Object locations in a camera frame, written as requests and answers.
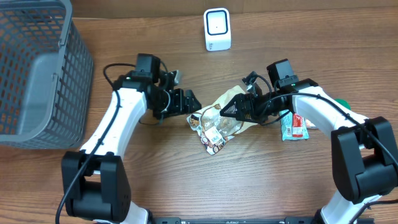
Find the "teal wet wipes pack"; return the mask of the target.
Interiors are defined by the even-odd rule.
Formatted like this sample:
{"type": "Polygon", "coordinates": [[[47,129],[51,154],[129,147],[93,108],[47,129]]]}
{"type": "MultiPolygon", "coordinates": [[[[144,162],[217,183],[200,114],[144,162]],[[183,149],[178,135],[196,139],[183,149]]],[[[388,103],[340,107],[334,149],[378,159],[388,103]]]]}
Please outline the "teal wet wipes pack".
{"type": "Polygon", "coordinates": [[[282,140],[289,140],[289,141],[296,141],[296,140],[306,140],[309,138],[309,134],[307,131],[307,128],[305,126],[305,118],[303,118],[303,137],[301,138],[295,138],[292,136],[292,117],[293,117],[292,112],[289,110],[283,110],[279,113],[281,120],[281,133],[282,133],[282,140]]]}

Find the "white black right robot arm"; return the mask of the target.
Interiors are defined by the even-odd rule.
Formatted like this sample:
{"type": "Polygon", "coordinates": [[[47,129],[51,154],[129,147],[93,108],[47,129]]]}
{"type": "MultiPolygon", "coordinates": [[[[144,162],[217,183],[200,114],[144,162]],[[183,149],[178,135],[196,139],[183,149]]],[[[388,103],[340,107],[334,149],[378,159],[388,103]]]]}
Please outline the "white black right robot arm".
{"type": "Polygon", "coordinates": [[[390,122],[369,119],[340,105],[311,79],[299,80],[288,59],[267,66],[269,92],[262,94],[251,72],[248,90],[235,95],[220,115],[267,126],[268,118],[288,111],[310,120],[331,140],[337,191],[309,223],[360,223],[373,205],[395,204],[382,197],[397,188],[397,143],[390,122]]]}

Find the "grey plastic mesh basket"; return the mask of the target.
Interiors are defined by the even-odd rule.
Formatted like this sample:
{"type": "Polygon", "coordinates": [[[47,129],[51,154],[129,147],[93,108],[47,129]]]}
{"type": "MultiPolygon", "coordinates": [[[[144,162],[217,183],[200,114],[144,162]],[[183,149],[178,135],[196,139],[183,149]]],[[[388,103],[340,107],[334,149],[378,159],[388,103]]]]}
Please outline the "grey plastic mesh basket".
{"type": "Polygon", "coordinates": [[[1,2],[1,144],[82,142],[94,61],[72,15],[70,1],[1,2]]]}

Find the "beige Pantree snack pouch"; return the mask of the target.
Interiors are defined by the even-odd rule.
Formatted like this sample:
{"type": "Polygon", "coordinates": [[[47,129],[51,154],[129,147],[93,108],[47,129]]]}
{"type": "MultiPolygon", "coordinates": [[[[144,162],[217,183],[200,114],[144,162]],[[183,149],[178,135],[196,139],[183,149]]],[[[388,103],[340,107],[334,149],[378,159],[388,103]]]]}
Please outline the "beige Pantree snack pouch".
{"type": "Polygon", "coordinates": [[[221,109],[239,93],[244,93],[244,90],[236,85],[221,95],[212,105],[187,117],[190,128],[198,134],[201,144],[211,156],[222,150],[237,134],[256,125],[220,115],[221,109]]]}

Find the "green lid jar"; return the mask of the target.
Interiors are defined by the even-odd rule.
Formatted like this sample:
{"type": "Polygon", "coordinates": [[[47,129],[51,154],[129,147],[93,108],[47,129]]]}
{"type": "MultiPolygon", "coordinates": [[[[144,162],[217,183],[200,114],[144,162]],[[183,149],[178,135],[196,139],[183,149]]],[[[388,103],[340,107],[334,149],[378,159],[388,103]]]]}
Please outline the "green lid jar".
{"type": "Polygon", "coordinates": [[[350,106],[350,104],[347,101],[345,101],[343,99],[340,99],[340,98],[335,99],[335,101],[337,103],[341,104],[342,106],[344,106],[345,108],[347,108],[348,110],[351,109],[351,106],[350,106]]]}

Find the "red snack stick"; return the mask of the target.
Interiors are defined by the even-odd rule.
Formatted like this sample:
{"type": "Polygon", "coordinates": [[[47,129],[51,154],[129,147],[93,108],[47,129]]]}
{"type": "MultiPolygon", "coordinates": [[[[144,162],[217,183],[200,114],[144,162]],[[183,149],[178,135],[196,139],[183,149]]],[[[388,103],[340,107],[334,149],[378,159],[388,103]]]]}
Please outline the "red snack stick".
{"type": "Polygon", "coordinates": [[[303,118],[298,114],[293,114],[292,117],[292,136],[295,138],[303,137],[303,118]]]}

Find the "small orange box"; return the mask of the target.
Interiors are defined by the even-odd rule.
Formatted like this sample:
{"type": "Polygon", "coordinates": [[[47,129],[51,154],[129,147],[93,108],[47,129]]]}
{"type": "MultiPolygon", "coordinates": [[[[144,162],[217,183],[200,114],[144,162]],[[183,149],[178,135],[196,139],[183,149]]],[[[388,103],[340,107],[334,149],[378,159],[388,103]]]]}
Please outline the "small orange box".
{"type": "Polygon", "coordinates": [[[313,124],[309,119],[305,119],[305,126],[307,129],[317,129],[317,126],[313,124]]]}

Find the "white barcode scanner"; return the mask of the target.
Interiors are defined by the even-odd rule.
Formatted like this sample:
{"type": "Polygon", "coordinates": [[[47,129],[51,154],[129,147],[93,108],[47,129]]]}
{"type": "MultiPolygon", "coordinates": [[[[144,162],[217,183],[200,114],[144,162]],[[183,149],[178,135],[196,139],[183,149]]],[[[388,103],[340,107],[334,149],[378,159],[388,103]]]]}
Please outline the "white barcode scanner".
{"type": "Polygon", "coordinates": [[[219,7],[203,14],[205,47],[209,52],[229,50],[232,45],[229,11],[219,7]]]}

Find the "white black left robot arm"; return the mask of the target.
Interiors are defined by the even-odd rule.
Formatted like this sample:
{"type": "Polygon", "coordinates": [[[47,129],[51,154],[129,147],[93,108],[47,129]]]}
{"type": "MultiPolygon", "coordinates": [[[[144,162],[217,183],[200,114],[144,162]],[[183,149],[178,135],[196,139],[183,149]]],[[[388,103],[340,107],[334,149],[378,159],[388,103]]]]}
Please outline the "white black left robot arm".
{"type": "Polygon", "coordinates": [[[180,72],[168,71],[160,58],[138,54],[132,70],[110,81],[112,98],[100,124],[79,151],[62,158],[64,195],[61,212],[96,223],[154,223],[152,213],[136,205],[123,158],[137,124],[147,110],[159,124],[164,119],[191,114],[201,104],[191,90],[178,88],[180,72]]]}

